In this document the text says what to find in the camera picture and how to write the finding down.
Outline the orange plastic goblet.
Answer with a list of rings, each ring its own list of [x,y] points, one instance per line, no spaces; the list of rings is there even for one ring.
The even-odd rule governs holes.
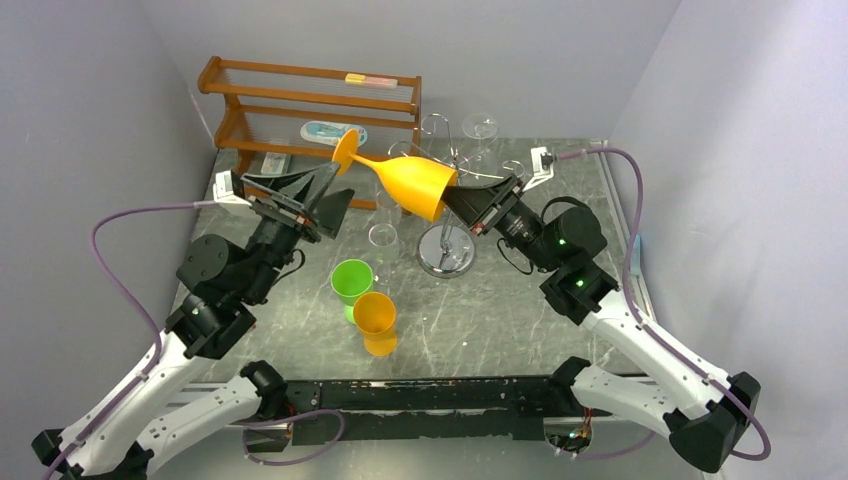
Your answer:
[[[393,301],[383,293],[369,292],[357,299],[353,307],[354,323],[369,354],[385,357],[396,349],[396,316]]]
[[[401,156],[384,161],[363,157],[357,153],[358,134],[347,131],[335,146],[332,161],[343,174],[354,162],[372,170],[389,196],[403,209],[422,219],[436,222],[446,204],[442,195],[449,186],[456,186],[458,171],[429,158]]]

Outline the clear wine glass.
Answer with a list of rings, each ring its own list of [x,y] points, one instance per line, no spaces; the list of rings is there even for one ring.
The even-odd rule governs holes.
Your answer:
[[[476,142],[467,158],[469,171],[477,178],[493,174],[491,143],[496,139],[498,123],[487,113],[468,115],[462,122],[463,133]]]

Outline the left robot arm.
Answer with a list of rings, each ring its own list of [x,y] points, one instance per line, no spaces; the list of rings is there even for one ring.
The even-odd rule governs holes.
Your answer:
[[[144,479],[175,454],[231,423],[276,421],[294,412],[287,382],[253,361],[223,387],[173,412],[167,403],[255,326],[252,309],[294,270],[299,243],[335,237],[352,200],[330,185],[342,167],[325,163],[272,177],[219,172],[212,203],[259,219],[245,245],[206,234],[193,241],[177,276],[187,296],[153,328],[133,369],[86,415],[48,429],[32,449],[48,475]]]

